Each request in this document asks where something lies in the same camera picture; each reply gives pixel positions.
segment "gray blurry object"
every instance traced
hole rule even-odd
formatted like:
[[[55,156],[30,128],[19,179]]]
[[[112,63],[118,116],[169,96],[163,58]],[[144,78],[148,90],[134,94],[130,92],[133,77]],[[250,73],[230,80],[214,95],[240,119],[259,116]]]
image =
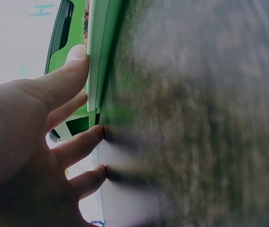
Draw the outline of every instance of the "gray blurry object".
[[[100,119],[106,227],[269,227],[269,0],[122,9]]]

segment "hand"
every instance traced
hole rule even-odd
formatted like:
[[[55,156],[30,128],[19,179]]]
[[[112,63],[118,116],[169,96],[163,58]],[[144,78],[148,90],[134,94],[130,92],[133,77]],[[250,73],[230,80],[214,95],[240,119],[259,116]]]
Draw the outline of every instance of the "hand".
[[[87,101],[85,47],[72,48],[71,58],[78,60],[40,78],[0,85],[0,226],[93,226],[78,201],[101,186],[105,166],[69,181],[64,171],[89,155],[103,129],[95,126],[53,149],[45,141]]]

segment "green vehicle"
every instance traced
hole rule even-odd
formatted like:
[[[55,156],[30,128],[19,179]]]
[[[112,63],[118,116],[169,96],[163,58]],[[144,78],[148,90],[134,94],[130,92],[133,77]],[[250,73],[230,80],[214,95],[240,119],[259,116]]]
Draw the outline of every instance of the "green vehicle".
[[[98,124],[105,71],[122,0],[90,0],[87,53],[90,71],[87,84],[87,104],[50,132],[54,141],[66,141]],[[84,44],[84,0],[63,0],[56,17],[49,47],[45,74],[61,67],[69,50]]]

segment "finger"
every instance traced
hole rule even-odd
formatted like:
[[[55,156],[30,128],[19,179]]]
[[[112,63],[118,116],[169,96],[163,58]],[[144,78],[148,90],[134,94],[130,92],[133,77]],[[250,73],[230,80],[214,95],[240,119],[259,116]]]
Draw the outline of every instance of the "finger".
[[[74,136],[71,140],[53,148],[52,152],[61,165],[64,168],[68,168],[89,155],[103,138],[103,128],[96,125]]]
[[[83,199],[101,187],[106,180],[107,170],[104,165],[99,165],[92,171],[84,172],[81,175],[69,180],[76,190],[79,199]]]
[[[61,68],[35,79],[36,86],[39,88],[37,95],[43,100],[49,112],[76,96],[87,81],[89,60],[85,46],[74,46],[67,60],[70,62]]]
[[[82,90],[69,102],[51,111],[47,117],[46,132],[49,132],[50,130],[54,129],[56,126],[61,124],[77,109],[82,107],[86,102],[87,102],[87,93],[85,90]]]

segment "blue lettering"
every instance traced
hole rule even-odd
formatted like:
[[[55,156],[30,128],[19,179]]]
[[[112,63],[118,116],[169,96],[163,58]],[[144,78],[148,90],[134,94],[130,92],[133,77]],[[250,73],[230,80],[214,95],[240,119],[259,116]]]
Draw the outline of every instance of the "blue lettering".
[[[40,8],[40,11],[38,13],[33,13],[33,14],[30,14],[28,15],[29,17],[35,17],[35,16],[47,16],[47,15],[51,15],[51,12],[43,12],[43,10],[45,8],[48,8],[48,7],[53,7],[54,4],[51,4],[51,5],[39,5],[39,6],[33,6],[34,8],[37,8],[39,9]]]

